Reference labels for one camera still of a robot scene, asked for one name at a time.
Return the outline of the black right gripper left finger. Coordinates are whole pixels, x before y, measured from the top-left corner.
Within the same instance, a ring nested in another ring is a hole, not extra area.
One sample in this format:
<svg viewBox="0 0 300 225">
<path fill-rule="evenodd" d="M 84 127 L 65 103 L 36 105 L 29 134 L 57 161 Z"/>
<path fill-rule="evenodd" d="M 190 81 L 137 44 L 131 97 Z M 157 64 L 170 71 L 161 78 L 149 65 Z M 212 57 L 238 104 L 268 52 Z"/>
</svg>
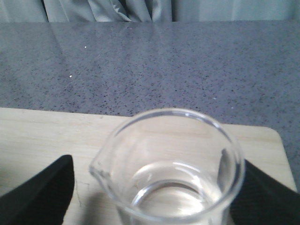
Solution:
<svg viewBox="0 0 300 225">
<path fill-rule="evenodd" d="M 63 155 L 41 172 L 1 196 L 2 225 L 61 225 L 73 197 L 74 164 Z"/>
</svg>

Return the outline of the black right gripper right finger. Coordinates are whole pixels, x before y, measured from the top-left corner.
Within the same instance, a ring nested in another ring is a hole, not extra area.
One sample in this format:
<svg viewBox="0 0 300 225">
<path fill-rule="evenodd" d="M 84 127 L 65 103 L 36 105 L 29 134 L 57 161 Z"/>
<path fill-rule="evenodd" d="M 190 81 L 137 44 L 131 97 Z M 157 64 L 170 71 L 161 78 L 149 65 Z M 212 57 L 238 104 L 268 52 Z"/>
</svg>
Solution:
<svg viewBox="0 0 300 225">
<path fill-rule="evenodd" d="M 298 225 L 300 194 L 245 161 L 241 190 L 230 206 L 236 225 Z"/>
</svg>

